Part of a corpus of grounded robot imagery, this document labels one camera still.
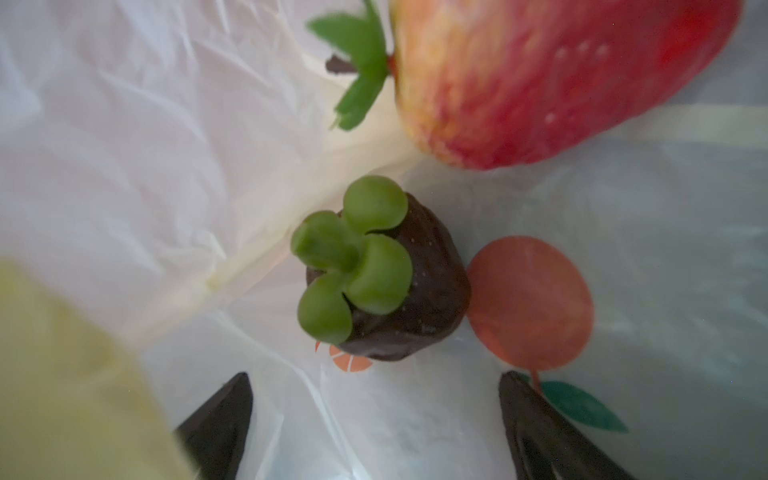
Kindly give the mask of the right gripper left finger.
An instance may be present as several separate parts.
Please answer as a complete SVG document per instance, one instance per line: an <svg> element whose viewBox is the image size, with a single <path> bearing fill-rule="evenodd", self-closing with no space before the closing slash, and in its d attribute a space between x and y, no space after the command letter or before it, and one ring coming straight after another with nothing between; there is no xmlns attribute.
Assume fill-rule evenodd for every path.
<svg viewBox="0 0 768 480"><path fill-rule="evenodd" d="M240 372L175 429L196 466L196 479L236 479L251 424L253 399L249 376Z"/></svg>

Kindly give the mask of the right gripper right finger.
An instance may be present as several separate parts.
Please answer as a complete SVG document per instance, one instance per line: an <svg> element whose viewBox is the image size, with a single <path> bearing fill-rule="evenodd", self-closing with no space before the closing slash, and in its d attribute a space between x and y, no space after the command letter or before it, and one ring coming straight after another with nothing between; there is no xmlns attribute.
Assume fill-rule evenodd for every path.
<svg viewBox="0 0 768 480"><path fill-rule="evenodd" d="M506 438L519 479L634 480L520 374L504 373L498 392Z"/></svg>

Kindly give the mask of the dark purple mangosteen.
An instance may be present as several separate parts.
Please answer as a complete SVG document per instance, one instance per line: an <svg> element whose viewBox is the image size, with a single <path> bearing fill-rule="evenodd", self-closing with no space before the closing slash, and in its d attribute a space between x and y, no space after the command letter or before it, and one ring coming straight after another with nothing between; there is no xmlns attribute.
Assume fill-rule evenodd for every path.
<svg viewBox="0 0 768 480"><path fill-rule="evenodd" d="M394 362L460 325L471 285L451 234L394 180L351 183L340 212L317 211L294 231L306 268L302 330L354 356Z"/></svg>

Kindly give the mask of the yellow translucent plastic bag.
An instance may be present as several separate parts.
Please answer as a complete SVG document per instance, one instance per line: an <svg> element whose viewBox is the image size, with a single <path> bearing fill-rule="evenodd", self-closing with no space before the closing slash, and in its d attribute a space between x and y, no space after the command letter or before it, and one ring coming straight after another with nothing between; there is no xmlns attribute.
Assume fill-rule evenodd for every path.
<svg viewBox="0 0 768 480"><path fill-rule="evenodd" d="M304 25L356 1L5 1L1 254L130 347L180 423L246 372L243 479L512 479L511 370L638 479L767 475L767 5L668 102L487 172L417 150ZM397 362L316 344L295 225L396 178L501 320Z"/></svg>

